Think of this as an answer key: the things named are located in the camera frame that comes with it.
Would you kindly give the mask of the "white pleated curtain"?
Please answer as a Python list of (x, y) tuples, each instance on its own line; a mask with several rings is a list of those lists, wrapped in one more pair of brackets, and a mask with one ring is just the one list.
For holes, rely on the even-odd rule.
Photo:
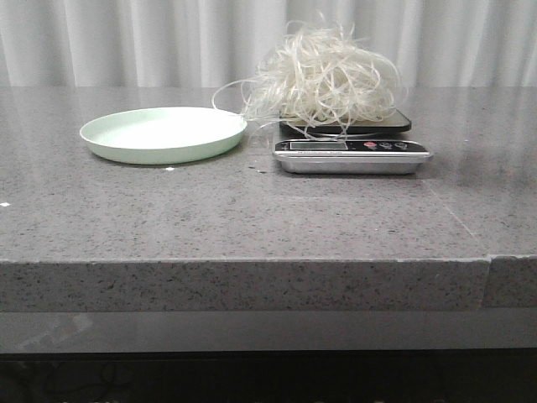
[(250, 76), (294, 21), (341, 24), (407, 86), (534, 86), (533, 1), (4, 1), (4, 86), (205, 86)]

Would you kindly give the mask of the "white vermicelli noodle bundle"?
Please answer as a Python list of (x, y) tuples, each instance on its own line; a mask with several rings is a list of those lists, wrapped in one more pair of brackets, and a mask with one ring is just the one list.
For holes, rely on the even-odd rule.
[(396, 65), (362, 46), (355, 28), (291, 19), (282, 39), (248, 78), (234, 81), (242, 96), (240, 116), (260, 128), (282, 124), (313, 139), (332, 126), (346, 140), (358, 123), (391, 118), (408, 89)]

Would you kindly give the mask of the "black and silver kitchen scale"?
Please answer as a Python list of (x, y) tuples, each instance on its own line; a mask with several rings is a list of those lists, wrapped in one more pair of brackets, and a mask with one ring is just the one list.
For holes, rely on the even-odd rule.
[(411, 121), (400, 111), (379, 122), (353, 123), (340, 137), (335, 123), (297, 129), (285, 123), (273, 137), (274, 157), (289, 173), (339, 175), (406, 175), (433, 154), (403, 133)]

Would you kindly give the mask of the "light green round plate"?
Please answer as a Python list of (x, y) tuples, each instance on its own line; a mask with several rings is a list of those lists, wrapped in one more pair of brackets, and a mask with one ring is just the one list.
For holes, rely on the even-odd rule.
[(134, 165), (180, 164), (223, 154), (242, 139), (246, 120), (208, 107), (155, 107), (96, 118), (80, 130), (89, 150)]

